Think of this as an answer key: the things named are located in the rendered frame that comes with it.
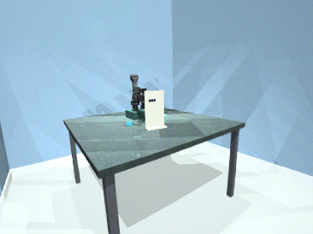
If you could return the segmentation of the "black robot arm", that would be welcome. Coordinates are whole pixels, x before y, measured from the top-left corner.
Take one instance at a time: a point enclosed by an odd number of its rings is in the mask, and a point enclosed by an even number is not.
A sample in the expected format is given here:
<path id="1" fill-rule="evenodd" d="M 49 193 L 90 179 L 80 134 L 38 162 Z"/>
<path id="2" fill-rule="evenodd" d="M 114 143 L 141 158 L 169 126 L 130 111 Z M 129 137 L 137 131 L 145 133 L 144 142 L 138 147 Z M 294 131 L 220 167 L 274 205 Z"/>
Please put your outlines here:
<path id="1" fill-rule="evenodd" d="M 131 105 L 133 105 L 133 110 L 131 111 L 139 111 L 138 110 L 138 105 L 139 105 L 139 97 L 140 97 L 140 87 L 138 87 L 138 81 L 139 76 L 136 73 L 131 73 L 130 74 L 130 80 L 133 83 L 133 95 L 132 95 L 132 100 L 131 100 Z"/>

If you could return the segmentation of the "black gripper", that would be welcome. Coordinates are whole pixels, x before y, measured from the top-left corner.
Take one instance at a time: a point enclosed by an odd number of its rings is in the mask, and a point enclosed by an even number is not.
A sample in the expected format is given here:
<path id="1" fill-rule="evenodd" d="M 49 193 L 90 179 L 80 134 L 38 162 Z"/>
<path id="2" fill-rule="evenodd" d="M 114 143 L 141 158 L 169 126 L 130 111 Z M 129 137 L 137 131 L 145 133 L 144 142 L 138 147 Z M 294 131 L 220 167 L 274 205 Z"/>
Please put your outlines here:
<path id="1" fill-rule="evenodd" d="M 141 109 L 145 109 L 145 94 L 144 94 L 145 91 L 147 91 L 146 88 L 140 88 L 140 93 L 142 93 L 142 95 L 140 95 L 139 97 L 139 100 L 141 101 L 140 105 Z"/>

